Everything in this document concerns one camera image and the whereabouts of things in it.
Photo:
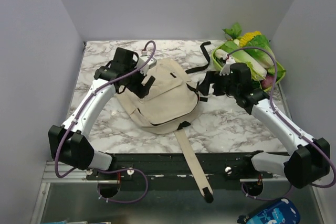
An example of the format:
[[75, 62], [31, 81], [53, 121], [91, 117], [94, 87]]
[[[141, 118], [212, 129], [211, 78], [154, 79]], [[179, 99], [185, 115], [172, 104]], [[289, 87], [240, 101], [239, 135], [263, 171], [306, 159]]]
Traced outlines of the cream canvas backpack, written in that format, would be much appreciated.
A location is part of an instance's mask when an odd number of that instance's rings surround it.
[[199, 115], [201, 97], [196, 83], [175, 60], [168, 58], [139, 73], [146, 73], [146, 80], [155, 78], [148, 94], [136, 95], [127, 85], [117, 95], [119, 103], [141, 129], [154, 134], [174, 133], [201, 195], [212, 203], [213, 190], [184, 130]]

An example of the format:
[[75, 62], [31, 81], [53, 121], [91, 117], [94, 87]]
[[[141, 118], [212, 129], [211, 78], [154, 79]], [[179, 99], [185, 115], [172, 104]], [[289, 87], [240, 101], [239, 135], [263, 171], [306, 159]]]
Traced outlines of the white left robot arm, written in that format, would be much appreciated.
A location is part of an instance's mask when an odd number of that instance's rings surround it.
[[138, 55], [134, 51], [117, 48], [114, 57], [94, 73], [93, 82], [81, 101], [60, 126], [53, 125], [48, 131], [50, 151], [55, 163], [62, 162], [80, 170], [98, 169], [104, 179], [116, 175], [112, 156], [95, 150], [88, 137], [91, 129], [107, 102], [125, 89], [143, 98], [149, 94], [155, 78], [147, 72], [156, 65], [154, 53]]

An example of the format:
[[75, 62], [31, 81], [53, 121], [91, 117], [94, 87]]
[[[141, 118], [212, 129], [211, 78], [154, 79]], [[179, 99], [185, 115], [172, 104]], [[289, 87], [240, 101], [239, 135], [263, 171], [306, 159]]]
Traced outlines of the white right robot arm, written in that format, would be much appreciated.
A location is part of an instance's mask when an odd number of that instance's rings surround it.
[[244, 63], [233, 63], [221, 71], [207, 71], [197, 89], [203, 95], [213, 88], [215, 96], [233, 97], [239, 107], [261, 121], [283, 144], [288, 155], [255, 151], [247, 155], [241, 165], [242, 173], [249, 178], [259, 172], [284, 176], [296, 188], [304, 188], [330, 172], [330, 145], [316, 139], [289, 121], [275, 107], [270, 96], [261, 88], [254, 88], [250, 69]]

